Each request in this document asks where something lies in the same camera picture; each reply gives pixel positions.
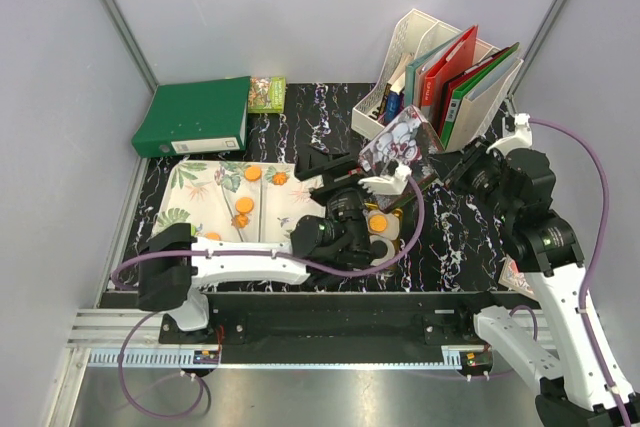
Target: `white plastic bin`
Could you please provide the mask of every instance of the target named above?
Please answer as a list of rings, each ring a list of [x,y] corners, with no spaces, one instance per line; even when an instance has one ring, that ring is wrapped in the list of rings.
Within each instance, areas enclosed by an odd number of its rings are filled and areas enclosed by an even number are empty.
[[[351,128],[369,140],[378,135],[384,126],[375,118],[369,117],[369,114],[382,102],[385,86],[398,65],[400,56],[404,52],[409,52],[419,57],[459,32],[460,29],[416,9],[405,15],[393,31],[391,44],[376,86],[353,108]],[[474,63],[497,50],[494,46],[477,40]]]

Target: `black marble table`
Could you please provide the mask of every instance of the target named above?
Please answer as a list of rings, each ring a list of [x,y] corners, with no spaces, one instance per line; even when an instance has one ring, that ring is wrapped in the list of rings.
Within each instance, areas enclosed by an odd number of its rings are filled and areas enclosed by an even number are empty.
[[[195,160],[295,162],[301,146],[315,144],[332,151],[358,151],[368,141],[350,129],[351,109],[371,84],[290,84],[283,114],[249,116],[245,152],[187,156]],[[499,119],[494,124],[501,125]],[[497,125],[487,133],[495,137]],[[149,238],[171,169],[183,158],[151,159],[131,225],[125,259],[138,253]],[[410,255],[384,275],[345,279],[328,290],[343,292],[483,291],[497,290],[504,263],[497,223],[471,196],[456,195],[438,183],[424,192],[426,210],[422,236]],[[404,207],[401,237],[415,229],[416,203]],[[135,283],[130,269],[122,280]],[[218,291],[313,291],[317,287],[276,282],[242,282]]]

